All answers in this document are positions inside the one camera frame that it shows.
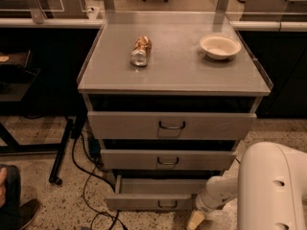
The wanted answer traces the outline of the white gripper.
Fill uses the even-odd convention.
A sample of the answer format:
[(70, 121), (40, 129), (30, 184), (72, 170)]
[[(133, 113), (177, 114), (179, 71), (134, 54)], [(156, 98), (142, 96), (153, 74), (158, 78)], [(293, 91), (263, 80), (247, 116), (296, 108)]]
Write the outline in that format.
[(216, 210), (221, 210), (224, 204), (220, 198), (210, 193), (202, 192), (196, 197), (196, 207), (198, 210), (192, 212), (187, 223), (187, 230), (196, 230), (204, 221), (205, 215), (211, 214)]

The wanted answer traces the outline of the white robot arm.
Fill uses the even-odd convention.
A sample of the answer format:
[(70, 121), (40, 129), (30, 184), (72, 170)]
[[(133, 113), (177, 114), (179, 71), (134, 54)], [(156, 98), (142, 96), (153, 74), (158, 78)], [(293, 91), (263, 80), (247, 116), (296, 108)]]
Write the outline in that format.
[(204, 218), (237, 201), (237, 230), (306, 230), (307, 153), (260, 142), (244, 153), (238, 175), (213, 176), (196, 197), (187, 224), (195, 230)]

